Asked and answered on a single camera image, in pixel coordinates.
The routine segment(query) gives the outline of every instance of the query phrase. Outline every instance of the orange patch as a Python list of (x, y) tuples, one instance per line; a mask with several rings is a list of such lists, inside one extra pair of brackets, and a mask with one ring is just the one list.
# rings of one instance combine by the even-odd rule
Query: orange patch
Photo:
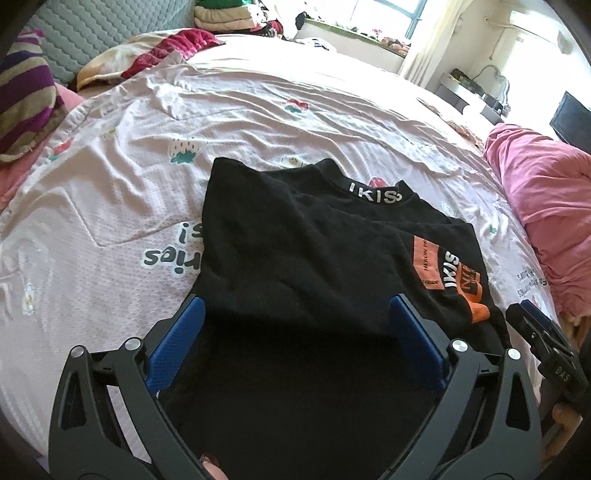
[(457, 266), (456, 283), (457, 292), (468, 302), (472, 312), (472, 323), (488, 320), (491, 317), (491, 312), (486, 305), (480, 303), (482, 300), (480, 274), (460, 263)]
[(428, 290), (444, 290), (437, 263), (438, 253), (439, 245), (415, 236), (413, 266), (423, 286)]

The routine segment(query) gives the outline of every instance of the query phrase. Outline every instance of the white desk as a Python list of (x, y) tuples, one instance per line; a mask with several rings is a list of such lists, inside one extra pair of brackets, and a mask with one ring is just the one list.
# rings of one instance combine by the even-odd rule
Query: white desk
[(463, 112), (467, 105), (472, 105), (493, 125), (503, 121), (501, 116), (489, 107), (482, 98), (463, 87), (449, 73), (444, 73), (439, 79), (439, 83), (440, 86), (435, 92), (436, 95), (454, 106), (458, 111)]

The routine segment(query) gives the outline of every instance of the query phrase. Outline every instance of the striped pillow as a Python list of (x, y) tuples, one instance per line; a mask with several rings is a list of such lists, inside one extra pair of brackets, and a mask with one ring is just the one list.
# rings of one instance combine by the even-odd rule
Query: striped pillow
[(66, 116), (43, 58), (40, 30), (25, 29), (0, 63), (0, 161), (31, 151)]

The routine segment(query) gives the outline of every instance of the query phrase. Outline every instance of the quilted headboard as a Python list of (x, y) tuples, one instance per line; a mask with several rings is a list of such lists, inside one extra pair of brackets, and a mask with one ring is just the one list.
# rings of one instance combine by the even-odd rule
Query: quilted headboard
[(47, 0), (29, 20), (45, 34), (43, 52), (67, 84), (89, 60), (127, 38), (194, 27), (195, 0)]

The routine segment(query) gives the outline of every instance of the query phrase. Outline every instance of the green garment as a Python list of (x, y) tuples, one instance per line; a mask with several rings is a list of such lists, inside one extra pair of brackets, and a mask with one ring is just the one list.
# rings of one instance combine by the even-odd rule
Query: green garment
[(201, 0), (197, 5), (203, 8), (211, 8), (220, 10), (222, 8), (241, 7), (242, 5), (250, 5), (253, 0)]

